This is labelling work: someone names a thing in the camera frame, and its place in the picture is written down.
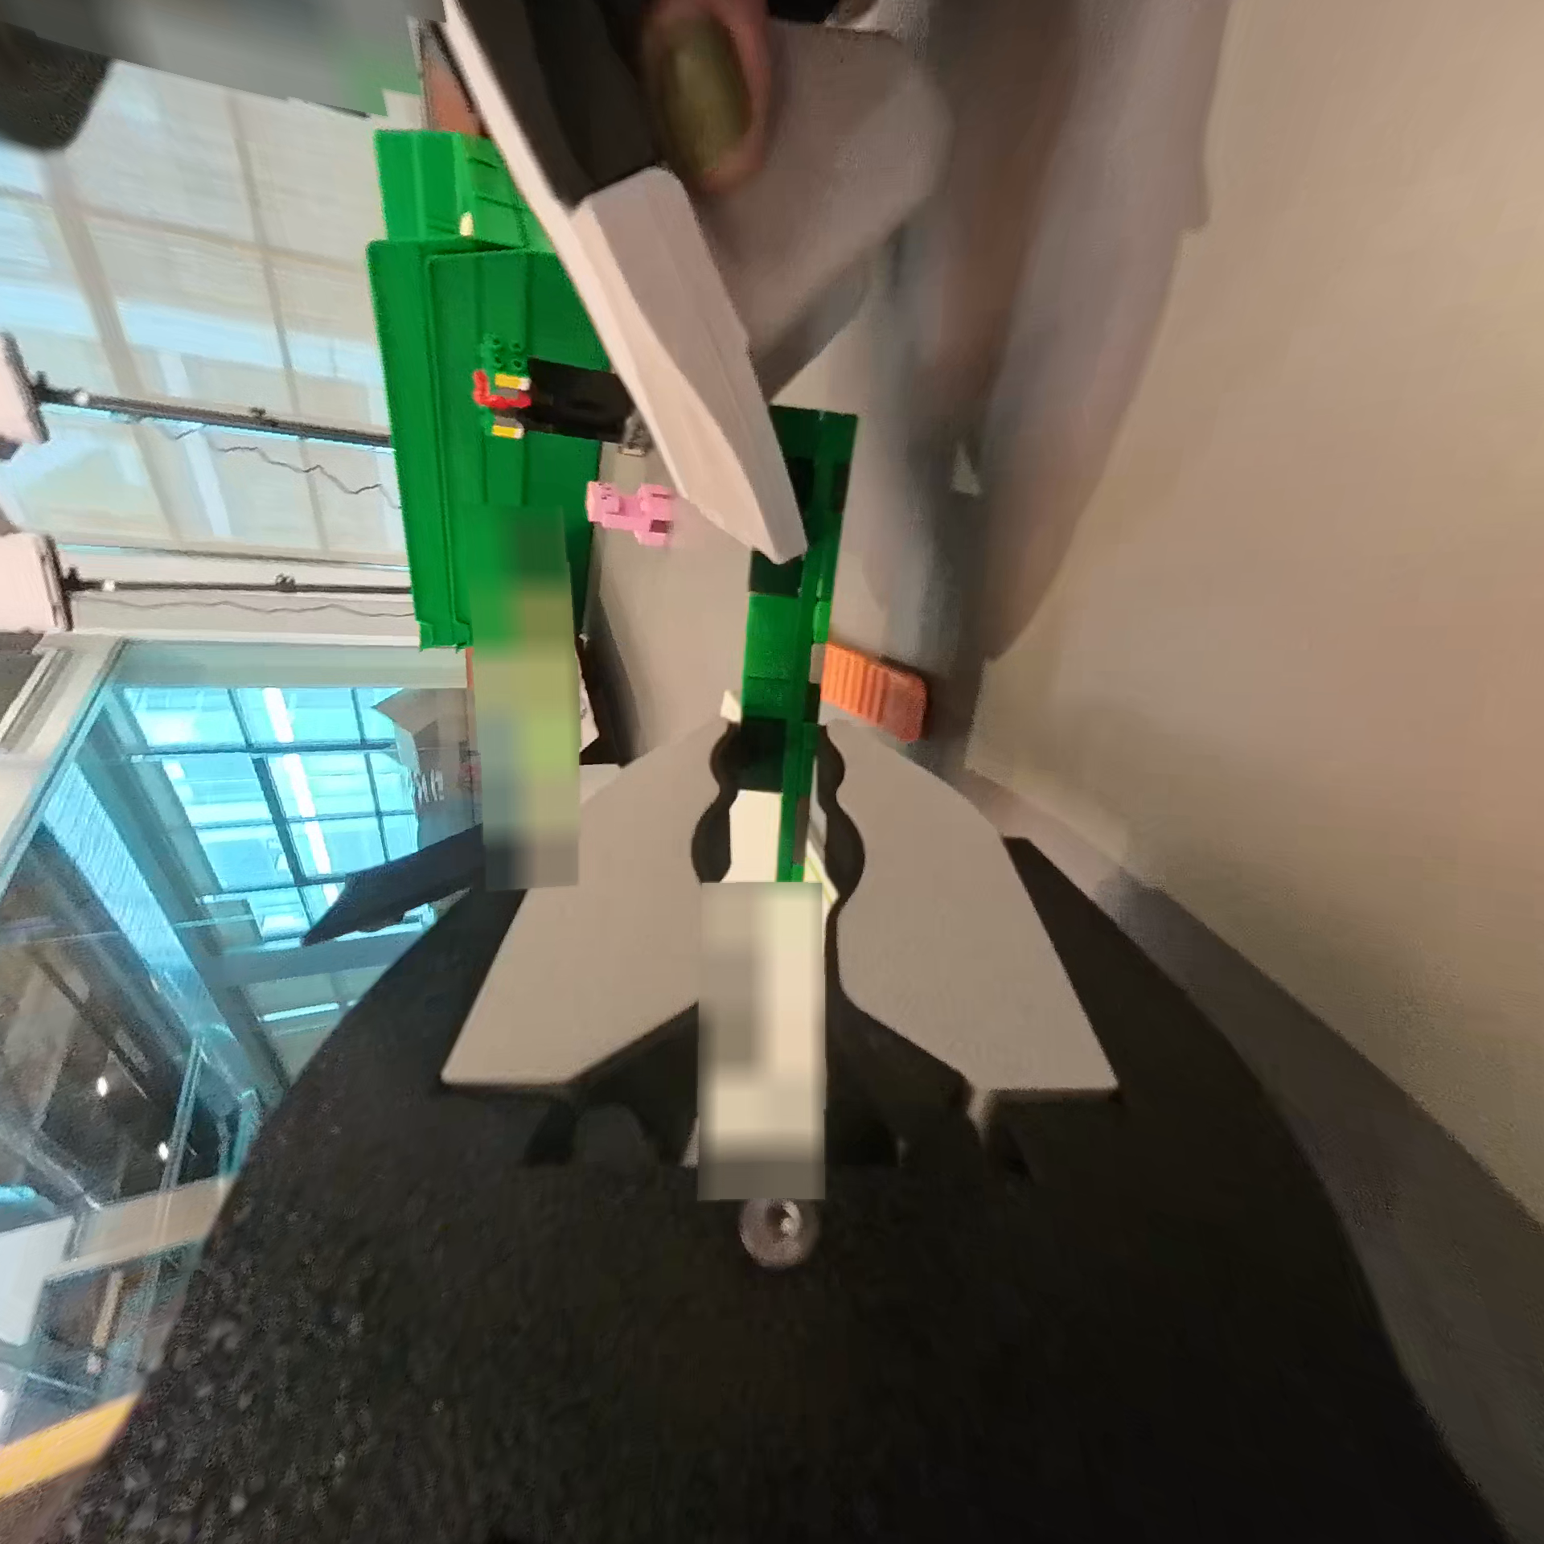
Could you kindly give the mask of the pink brick figure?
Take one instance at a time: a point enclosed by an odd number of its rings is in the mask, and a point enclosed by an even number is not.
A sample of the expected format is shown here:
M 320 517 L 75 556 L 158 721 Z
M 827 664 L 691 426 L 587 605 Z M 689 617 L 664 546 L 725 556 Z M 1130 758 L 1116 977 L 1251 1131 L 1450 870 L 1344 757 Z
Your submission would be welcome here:
M 641 483 L 634 491 L 611 481 L 593 480 L 585 488 L 585 516 L 599 530 L 630 534 L 641 546 L 664 550 L 671 539 L 677 495 L 659 483 Z

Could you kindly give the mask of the green cardboard box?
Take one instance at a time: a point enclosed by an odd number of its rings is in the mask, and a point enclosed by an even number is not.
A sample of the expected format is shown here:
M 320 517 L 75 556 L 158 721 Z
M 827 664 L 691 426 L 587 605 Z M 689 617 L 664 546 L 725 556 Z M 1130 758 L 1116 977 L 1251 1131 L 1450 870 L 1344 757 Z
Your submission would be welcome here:
M 511 398 L 532 363 L 607 371 L 603 346 L 490 139 L 375 130 L 373 153 L 385 236 L 365 273 L 418 644 L 471 646 L 470 585 L 513 541 L 493 528 L 529 511 L 562 519 L 582 625 L 599 446 L 515 435 L 489 398 Z

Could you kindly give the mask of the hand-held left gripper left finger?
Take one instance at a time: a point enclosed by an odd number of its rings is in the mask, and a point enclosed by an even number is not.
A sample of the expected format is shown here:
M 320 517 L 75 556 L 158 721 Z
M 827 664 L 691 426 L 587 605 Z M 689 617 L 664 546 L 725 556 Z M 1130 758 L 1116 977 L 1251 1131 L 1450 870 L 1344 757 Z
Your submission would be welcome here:
M 697 999 L 694 834 L 720 795 L 725 728 L 623 766 L 581 800 L 578 877 L 520 902 L 440 1072 L 448 1086 L 559 1089 Z

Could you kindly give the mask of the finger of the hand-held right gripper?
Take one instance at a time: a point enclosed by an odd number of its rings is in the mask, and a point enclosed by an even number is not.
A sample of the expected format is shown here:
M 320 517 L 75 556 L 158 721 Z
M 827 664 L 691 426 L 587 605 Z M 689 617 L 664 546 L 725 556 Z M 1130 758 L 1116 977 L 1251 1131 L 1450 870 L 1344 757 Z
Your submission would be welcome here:
M 752 179 L 697 203 L 764 388 L 844 328 L 888 240 L 939 179 L 943 100 L 878 32 L 770 23 L 773 106 Z
M 793 560 L 806 538 L 770 410 L 655 118 L 661 167 L 587 200 L 554 198 L 473 38 L 473 4 L 443 4 L 452 62 L 677 491 L 744 546 Z

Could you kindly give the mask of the grey desk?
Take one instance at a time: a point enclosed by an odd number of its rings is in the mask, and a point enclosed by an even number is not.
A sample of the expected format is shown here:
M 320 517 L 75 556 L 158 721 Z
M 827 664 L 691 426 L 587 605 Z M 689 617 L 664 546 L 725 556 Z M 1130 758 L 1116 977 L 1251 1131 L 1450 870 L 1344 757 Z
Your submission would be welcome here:
M 918 2 L 943 99 L 926 200 L 786 338 L 783 399 L 860 415 L 832 633 L 930 688 L 956 786 L 982 674 L 1031 625 L 1141 388 L 1186 232 L 1228 2 Z

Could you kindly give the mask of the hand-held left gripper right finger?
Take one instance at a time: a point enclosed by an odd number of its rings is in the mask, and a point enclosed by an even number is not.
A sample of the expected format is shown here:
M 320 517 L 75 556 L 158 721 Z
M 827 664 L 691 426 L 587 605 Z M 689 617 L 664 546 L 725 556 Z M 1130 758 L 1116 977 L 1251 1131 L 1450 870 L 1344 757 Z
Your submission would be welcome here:
M 1107 1052 L 988 817 L 876 737 L 831 737 L 818 795 L 844 996 L 973 1100 L 1110 1096 Z

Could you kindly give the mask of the black light stand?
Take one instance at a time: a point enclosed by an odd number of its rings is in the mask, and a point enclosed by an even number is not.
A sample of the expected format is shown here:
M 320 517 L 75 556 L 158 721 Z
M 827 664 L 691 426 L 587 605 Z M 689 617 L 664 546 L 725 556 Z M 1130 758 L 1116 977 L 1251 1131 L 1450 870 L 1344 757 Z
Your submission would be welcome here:
M 45 374 L 33 374 L 18 341 L 2 333 L 2 441 L 13 446 L 40 446 L 48 439 L 45 415 L 95 415 L 128 424 L 178 424 L 220 434 L 273 435 L 287 441 L 313 441 L 354 451 L 390 451 L 390 434 L 288 418 L 260 406 L 200 406 L 155 398 L 102 394 L 86 388 L 49 386 Z
M 307 582 L 290 572 L 258 581 L 152 581 L 86 576 L 66 564 L 49 534 L 22 530 L 2 532 L 2 631 L 4 633 L 70 633 L 80 631 L 75 605 L 80 600 L 146 600 L 152 607 L 201 605 L 207 600 L 240 601 L 258 617 L 282 613 L 288 601 L 385 601 L 412 612 L 412 588 L 370 582 Z

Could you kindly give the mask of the person's right hand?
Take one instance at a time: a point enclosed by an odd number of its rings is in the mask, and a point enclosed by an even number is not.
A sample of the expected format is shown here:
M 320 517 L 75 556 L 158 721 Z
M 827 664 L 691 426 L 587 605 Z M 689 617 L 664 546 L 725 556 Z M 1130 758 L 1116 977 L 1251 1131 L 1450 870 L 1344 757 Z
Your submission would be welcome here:
M 766 2 L 652 2 L 641 68 L 664 157 L 691 189 L 723 194 L 761 167 L 773 109 Z

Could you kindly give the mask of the orange brick separator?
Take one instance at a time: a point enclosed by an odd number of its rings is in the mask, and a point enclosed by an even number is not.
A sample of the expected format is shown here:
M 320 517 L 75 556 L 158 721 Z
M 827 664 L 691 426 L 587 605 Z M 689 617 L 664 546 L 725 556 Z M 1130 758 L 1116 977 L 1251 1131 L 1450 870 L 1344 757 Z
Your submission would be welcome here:
M 842 644 L 824 646 L 820 705 L 901 743 L 923 739 L 930 688 L 923 674 Z

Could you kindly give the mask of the green brick assembly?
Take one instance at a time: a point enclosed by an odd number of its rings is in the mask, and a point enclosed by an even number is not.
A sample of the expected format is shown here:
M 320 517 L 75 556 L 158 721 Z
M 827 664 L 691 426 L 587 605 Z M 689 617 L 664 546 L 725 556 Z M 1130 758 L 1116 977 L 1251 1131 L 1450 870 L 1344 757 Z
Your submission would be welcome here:
M 820 734 L 824 646 L 860 418 L 785 404 L 774 404 L 770 418 L 806 550 L 785 564 L 761 551 L 748 556 L 742 718 L 727 728 L 711 763 L 733 795 L 774 795 L 774 880 L 799 881 Z

